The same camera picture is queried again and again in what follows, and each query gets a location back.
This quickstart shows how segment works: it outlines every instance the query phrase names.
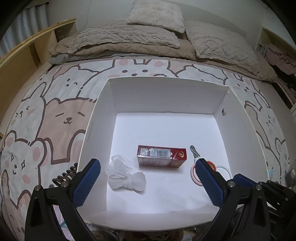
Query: bed sheet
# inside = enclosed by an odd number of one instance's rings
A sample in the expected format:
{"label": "bed sheet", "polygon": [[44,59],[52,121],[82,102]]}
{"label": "bed sheet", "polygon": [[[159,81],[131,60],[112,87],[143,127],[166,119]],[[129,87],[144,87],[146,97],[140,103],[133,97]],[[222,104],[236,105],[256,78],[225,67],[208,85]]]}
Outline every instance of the bed sheet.
{"label": "bed sheet", "polygon": [[34,186],[47,188],[53,178],[78,162],[100,90],[106,79],[123,76],[179,77],[230,86],[256,129],[270,180],[284,185],[290,162],[286,142],[268,101],[253,79],[173,58],[117,57],[65,63],[46,72],[31,86],[5,136],[0,166],[1,211],[19,240],[24,240]]}

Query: silver bolt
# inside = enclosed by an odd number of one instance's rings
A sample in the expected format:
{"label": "silver bolt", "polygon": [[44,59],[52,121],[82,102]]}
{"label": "silver bolt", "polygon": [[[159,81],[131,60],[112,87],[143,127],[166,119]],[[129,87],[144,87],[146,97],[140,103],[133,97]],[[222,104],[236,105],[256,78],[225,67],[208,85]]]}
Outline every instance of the silver bolt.
{"label": "silver bolt", "polygon": [[259,184],[257,184],[257,185],[255,186],[255,188],[256,188],[258,191],[260,191],[260,190],[262,189],[262,186],[259,185]]}
{"label": "silver bolt", "polygon": [[63,188],[67,187],[68,185],[69,185],[69,183],[68,183],[67,181],[63,181],[63,182],[61,183],[61,186],[62,186]]}
{"label": "silver bolt", "polygon": [[233,188],[235,186],[235,182],[234,181],[228,181],[227,185],[230,186],[231,188]]}
{"label": "silver bolt", "polygon": [[37,186],[34,187],[34,190],[35,191],[39,191],[40,189],[41,189],[41,186],[40,185],[37,185]]}

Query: red cigarette pack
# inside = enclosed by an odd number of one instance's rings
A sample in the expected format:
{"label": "red cigarette pack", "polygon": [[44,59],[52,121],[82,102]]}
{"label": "red cigarette pack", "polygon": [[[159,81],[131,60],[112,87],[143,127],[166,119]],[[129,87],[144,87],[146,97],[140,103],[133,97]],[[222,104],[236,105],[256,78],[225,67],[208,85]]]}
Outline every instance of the red cigarette pack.
{"label": "red cigarette pack", "polygon": [[138,146],[137,152],[140,166],[180,167],[187,159],[185,148],[169,148],[157,146]]}

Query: crumpled tissue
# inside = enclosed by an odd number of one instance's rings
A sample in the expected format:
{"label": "crumpled tissue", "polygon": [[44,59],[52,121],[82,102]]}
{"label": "crumpled tissue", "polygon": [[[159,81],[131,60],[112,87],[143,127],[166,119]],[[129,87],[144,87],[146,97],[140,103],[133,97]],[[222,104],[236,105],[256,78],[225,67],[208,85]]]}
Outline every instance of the crumpled tissue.
{"label": "crumpled tissue", "polygon": [[146,177],[142,172],[135,172],[133,163],[121,155],[111,157],[111,162],[106,166],[107,181],[111,189],[120,187],[144,191]]}

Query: pink cloth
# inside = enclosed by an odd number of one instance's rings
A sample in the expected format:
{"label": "pink cloth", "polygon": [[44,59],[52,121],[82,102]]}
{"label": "pink cloth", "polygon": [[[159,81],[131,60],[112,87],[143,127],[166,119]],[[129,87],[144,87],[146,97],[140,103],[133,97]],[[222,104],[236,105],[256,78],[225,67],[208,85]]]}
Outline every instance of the pink cloth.
{"label": "pink cloth", "polygon": [[273,44],[267,46],[265,59],[271,65],[278,66],[278,68],[286,74],[296,73],[296,61]]}

